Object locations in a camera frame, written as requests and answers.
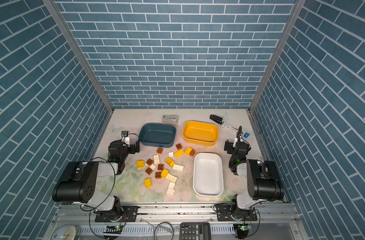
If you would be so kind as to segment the yellow square lego brick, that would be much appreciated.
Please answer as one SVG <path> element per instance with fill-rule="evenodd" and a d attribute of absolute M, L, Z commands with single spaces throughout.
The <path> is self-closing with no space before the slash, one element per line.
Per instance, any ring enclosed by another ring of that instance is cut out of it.
<path fill-rule="evenodd" d="M 139 160 L 136 162 L 136 167 L 137 168 L 144 168 L 145 167 L 145 161 L 143 160 Z"/>

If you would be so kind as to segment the cream 2x4 lego brick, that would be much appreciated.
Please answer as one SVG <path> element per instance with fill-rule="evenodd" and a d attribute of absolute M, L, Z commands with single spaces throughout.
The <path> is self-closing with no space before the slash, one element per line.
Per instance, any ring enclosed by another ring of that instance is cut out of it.
<path fill-rule="evenodd" d="M 159 160 L 159 154 L 156 154 L 153 156 L 153 161 L 155 165 L 160 164 L 160 160 Z"/>

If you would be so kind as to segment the yellow lego brick front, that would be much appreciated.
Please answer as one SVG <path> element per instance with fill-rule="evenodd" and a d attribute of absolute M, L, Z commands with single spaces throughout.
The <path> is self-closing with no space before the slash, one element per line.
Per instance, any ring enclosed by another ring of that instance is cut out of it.
<path fill-rule="evenodd" d="M 148 189 L 148 188 L 151 188 L 152 187 L 152 182 L 151 182 L 151 179 L 150 178 L 147 178 L 144 180 L 144 184 L 145 184 L 145 187 Z"/>

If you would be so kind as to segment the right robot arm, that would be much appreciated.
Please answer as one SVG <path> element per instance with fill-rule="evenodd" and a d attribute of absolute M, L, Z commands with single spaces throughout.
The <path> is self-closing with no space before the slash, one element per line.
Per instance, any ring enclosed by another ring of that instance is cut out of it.
<path fill-rule="evenodd" d="M 234 195 L 231 204 L 215 204 L 213 210 L 217 220 L 256 221 L 256 206 L 264 202 L 279 201 L 284 198 L 284 187 L 275 162 L 247 159 L 251 150 L 249 143 L 235 140 L 226 141 L 224 150 L 231 155 L 228 167 L 236 176 L 247 178 L 247 190 Z"/>

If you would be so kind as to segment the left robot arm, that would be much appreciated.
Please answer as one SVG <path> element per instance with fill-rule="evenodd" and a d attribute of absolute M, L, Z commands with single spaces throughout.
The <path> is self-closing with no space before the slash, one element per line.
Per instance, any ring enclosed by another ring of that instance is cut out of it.
<path fill-rule="evenodd" d="M 135 222 L 137 206 L 122 206 L 119 197 L 96 189 L 98 177 L 116 177 L 125 168 L 125 160 L 130 154 L 140 152 L 140 141 L 130 144 L 128 137 L 113 141 L 108 147 L 108 160 L 96 157 L 89 162 L 67 164 L 52 192 L 55 202 L 79 203 L 95 212 L 97 223 Z"/>

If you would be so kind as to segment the yellow curved lego brick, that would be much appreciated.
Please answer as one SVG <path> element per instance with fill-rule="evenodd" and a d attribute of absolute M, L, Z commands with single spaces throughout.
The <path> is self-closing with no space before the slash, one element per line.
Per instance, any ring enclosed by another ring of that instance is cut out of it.
<path fill-rule="evenodd" d="M 167 158 L 165 159 L 165 162 L 170 166 L 173 167 L 175 162 L 171 159 L 171 158 Z"/>

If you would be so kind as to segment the yellow brown stacked lego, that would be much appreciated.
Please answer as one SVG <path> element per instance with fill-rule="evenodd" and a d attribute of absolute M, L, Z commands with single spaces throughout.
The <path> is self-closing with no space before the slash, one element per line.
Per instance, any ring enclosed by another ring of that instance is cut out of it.
<path fill-rule="evenodd" d="M 194 156 L 195 155 L 195 150 L 193 150 L 191 147 L 188 147 L 186 150 L 185 150 L 185 154 L 188 155 L 188 156 Z"/>

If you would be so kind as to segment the white plastic bin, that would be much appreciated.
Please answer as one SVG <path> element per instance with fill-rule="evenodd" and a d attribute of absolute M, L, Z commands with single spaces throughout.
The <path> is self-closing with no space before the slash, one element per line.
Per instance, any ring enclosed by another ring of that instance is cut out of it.
<path fill-rule="evenodd" d="M 194 159 L 193 189 L 203 197 L 219 197 L 224 191 L 222 159 L 213 153 L 199 153 Z"/>

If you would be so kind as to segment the yellow 2x4 lego brick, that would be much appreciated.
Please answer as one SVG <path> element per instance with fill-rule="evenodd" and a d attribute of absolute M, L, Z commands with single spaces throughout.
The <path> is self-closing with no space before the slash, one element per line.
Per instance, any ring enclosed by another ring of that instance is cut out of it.
<path fill-rule="evenodd" d="M 179 158 L 180 156 L 182 156 L 184 154 L 184 150 L 180 149 L 177 152 L 174 153 L 174 157 L 175 158 Z"/>

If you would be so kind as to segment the grey tape dispenser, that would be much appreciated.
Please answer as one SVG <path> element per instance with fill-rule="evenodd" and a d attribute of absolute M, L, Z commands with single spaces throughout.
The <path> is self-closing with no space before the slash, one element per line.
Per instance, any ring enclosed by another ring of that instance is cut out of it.
<path fill-rule="evenodd" d="M 163 115 L 162 122 L 170 125 L 178 124 L 178 116 L 177 115 Z"/>

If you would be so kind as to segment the cream lego brick front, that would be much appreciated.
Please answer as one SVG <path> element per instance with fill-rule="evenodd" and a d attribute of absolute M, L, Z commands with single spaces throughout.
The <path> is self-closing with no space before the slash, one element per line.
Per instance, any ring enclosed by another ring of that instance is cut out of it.
<path fill-rule="evenodd" d="M 169 195 L 169 196 L 173 196 L 173 195 L 174 195 L 174 193 L 175 193 L 175 189 L 174 189 L 174 187 L 175 187 L 175 183 L 170 182 L 170 183 L 168 184 L 168 188 L 167 188 L 167 190 L 166 190 L 166 194 L 167 194 L 167 195 Z"/>

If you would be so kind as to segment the black calculator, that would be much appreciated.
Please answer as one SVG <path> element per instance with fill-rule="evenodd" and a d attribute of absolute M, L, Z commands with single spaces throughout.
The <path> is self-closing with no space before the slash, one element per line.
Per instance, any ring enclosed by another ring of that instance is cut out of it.
<path fill-rule="evenodd" d="M 209 223 L 181 223 L 179 240 L 211 240 Z"/>

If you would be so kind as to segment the white round clock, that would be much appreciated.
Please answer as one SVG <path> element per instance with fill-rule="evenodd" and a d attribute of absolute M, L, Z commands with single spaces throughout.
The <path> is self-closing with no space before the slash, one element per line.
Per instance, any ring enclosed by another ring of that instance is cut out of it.
<path fill-rule="evenodd" d="M 52 236 L 51 240 L 79 240 L 80 233 L 79 233 L 79 226 L 74 225 L 62 225 L 57 228 Z"/>

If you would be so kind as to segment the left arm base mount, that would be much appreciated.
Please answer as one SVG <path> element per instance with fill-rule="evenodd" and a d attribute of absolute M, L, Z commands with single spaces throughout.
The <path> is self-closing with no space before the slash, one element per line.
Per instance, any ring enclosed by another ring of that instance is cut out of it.
<path fill-rule="evenodd" d="M 138 213 L 138 206 L 121 206 L 110 211 L 97 211 L 95 222 L 114 223 L 114 222 L 135 222 Z"/>

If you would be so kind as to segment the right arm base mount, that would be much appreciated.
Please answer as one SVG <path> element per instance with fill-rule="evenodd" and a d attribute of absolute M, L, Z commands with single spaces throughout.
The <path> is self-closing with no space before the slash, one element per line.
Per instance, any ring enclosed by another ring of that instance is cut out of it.
<path fill-rule="evenodd" d="M 224 203 L 215 204 L 212 208 L 219 222 L 257 221 L 255 210 L 242 210 Z"/>

